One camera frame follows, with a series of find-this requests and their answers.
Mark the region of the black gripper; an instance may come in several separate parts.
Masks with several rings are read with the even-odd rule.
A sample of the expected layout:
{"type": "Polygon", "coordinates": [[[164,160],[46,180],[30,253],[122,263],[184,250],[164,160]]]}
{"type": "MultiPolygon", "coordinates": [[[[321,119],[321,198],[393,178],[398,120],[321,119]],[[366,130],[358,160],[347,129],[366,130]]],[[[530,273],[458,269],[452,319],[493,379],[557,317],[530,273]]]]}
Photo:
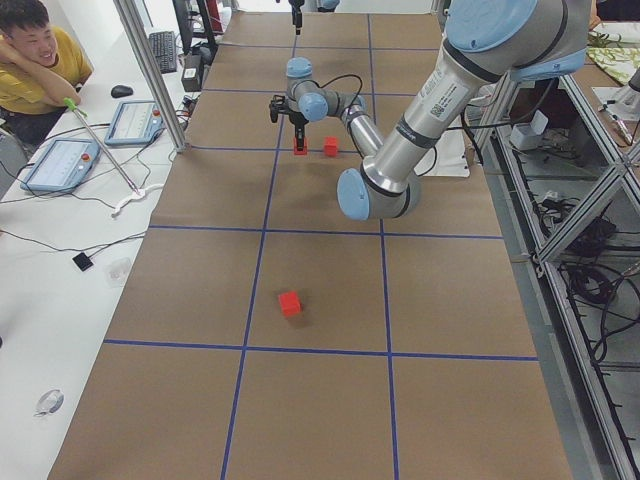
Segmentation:
{"type": "MultiPolygon", "coordinates": [[[[302,2],[292,2],[292,23],[295,28],[295,33],[300,34],[303,26],[303,14],[302,14],[302,2]]],[[[294,139],[296,148],[305,147],[305,125],[308,120],[301,112],[291,111],[288,114],[289,122],[294,126],[294,139]]]]}

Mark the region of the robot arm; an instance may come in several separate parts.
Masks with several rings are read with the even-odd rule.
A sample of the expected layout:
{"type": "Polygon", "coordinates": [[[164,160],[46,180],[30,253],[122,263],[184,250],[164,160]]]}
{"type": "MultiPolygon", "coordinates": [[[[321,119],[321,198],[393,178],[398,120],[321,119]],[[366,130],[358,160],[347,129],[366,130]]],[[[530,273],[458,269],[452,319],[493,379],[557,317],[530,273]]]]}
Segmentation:
{"type": "Polygon", "coordinates": [[[590,8],[588,1],[451,2],[434,70],[387,136],[359,95],[319,86],[304,57],[288,61],[286,92],[272,98],[270,117],[289,118],[296,152],[307,123],[340,119],[362,156],[339,177],[341,211],[358,221],[401,217],[419,201],[416,165],[482,86],[504,75],[515,82],[557,78],[583,65],[590,8]]]}
{"type": "Polygon", "coordinates": [[[296,35],[300,35],[303,28],[304,13],[331,13],[339,6],[339,0],[287,0],[291,10],[291,21],[296,35]]]}

